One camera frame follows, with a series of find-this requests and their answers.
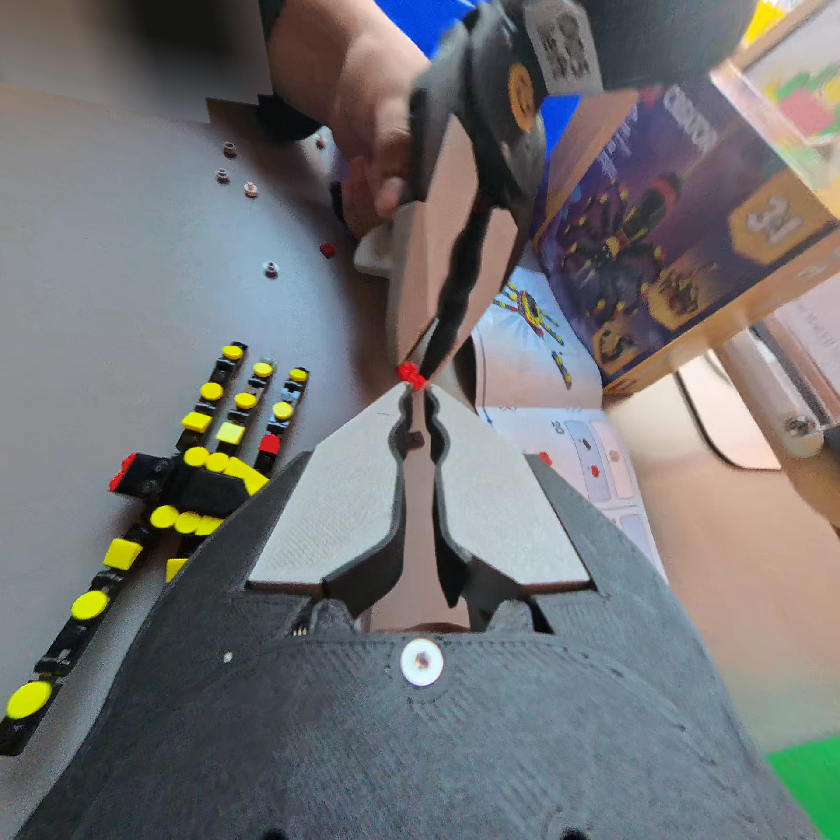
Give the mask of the person's left hand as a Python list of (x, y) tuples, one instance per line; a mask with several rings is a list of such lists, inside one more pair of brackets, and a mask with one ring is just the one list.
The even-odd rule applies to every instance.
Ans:
[(347, 163), (341, 209), (356, 240), (391, 219), (402, 200), (412, 169), (409, 99), (427, 66), (389, 20), (358, 37), (346, 55), (329, 126)]

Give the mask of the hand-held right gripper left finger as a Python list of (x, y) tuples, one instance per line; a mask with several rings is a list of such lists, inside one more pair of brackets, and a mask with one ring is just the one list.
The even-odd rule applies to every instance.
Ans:
[(394, 588), (412, 419), (413, 390), (399, 383), (312, 450), (248, 575), (251, 588), (339, 601), (354, 617)]

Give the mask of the dark rounded object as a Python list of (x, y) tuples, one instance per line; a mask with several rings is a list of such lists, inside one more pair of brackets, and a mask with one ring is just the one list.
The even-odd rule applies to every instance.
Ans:
[(583, 1), (606, 91), (707, 73), (739, 46), (756, 1)]

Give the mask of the purple lego box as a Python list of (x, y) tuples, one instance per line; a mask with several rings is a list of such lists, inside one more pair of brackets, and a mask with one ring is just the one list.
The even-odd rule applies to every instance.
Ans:
[(838, 219), (708, 76), (581, 100), (532, 243), (604, 391), (635, 393), (838, 268)]

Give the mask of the colourful cardboard box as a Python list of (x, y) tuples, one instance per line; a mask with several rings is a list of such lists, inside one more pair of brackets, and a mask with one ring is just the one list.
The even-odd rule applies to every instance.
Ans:
[(799, 3), (710, 78), (839, 218), (839, 2)]

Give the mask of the white rounded object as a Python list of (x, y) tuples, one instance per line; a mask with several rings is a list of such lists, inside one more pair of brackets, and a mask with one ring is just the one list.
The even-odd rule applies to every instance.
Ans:
[(781, 464), (710, 350), (681, 366), (675, 382), (709, 449), (735, 469), (779, 472)]

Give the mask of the person's left forearm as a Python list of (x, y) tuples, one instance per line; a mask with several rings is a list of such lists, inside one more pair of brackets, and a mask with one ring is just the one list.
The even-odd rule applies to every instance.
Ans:
[(272, 87), (289, 106), (329, 129), (352, 43), (383, 28), (386, 20), (399, 29), (372, 1), (279, 2), (266, 19), (270, 20), (266, 46)]

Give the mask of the lego instruction booklet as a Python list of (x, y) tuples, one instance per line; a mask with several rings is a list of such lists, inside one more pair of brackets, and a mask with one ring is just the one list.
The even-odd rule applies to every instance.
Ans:
[(540, 457), (666, 572), (600, 370), (538, 271), (517, 268), (474, 327), (476, 412)]

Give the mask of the metal table leg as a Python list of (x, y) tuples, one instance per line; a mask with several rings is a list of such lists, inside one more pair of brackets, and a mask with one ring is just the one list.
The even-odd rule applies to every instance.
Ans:
[(815, 457), (823, 449), (826, 424), (752, 330), (739, 332), (716, 354), (772, 448), (799, 460)]

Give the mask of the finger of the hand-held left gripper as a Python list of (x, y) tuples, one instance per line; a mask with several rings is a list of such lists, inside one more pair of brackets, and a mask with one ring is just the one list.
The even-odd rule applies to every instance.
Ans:
[(448, 120), (426, 198), (401, 205), (393, 217), (387, 335), (394, 365), (414, 357), (437, 317), (478, 192), (473, 143), (460, 121)]
[(516, 264), (519, 236), (507, 209), (479, 203), (457, 237), (438, 296), (434, 328), (425, 345), (419, 374), (427, 382), (452, 360), (501, 291)]

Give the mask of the green box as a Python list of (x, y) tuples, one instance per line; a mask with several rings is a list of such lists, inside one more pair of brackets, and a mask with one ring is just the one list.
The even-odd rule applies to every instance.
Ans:
[(766, 760), (828, 839), (839, 838), (839, 736), (771, 752)]

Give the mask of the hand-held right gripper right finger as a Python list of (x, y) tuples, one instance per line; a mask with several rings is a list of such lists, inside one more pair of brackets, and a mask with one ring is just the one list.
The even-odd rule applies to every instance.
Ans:
[(592, 583), (526, 456), (436, 385), (425, 391), (437, 577), (450, 606), (573, 592)]

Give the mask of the black yellow lego spider model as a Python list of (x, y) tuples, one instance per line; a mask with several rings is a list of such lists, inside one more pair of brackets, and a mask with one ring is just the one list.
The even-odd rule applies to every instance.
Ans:
[(173, 533), (179, 539), (179, 553), (165, 564), (165, 580), (173, 581), (202, 543), (268, 483), (307, 390), (310, 371), (303, 366), (289, 370), (250, 464), (239, 451), (275, 378), (277, 363), (269, 358), (253, 363), (226, 411), (224, 401), (247, 353), (248, 346), (241, 342), (222, 348), (194, 407), (182, 419), (172, 455), (133, 452), (110, 479), (112, 494), (143, 504), (140, 515), (110, 542), (100, 570), (71, 604), (66, 621), (39, 657), (32, 676), (3, 704), (2, 757), (17, 757), (25, 750), (118, 599), (136, 561), (162, 536)]

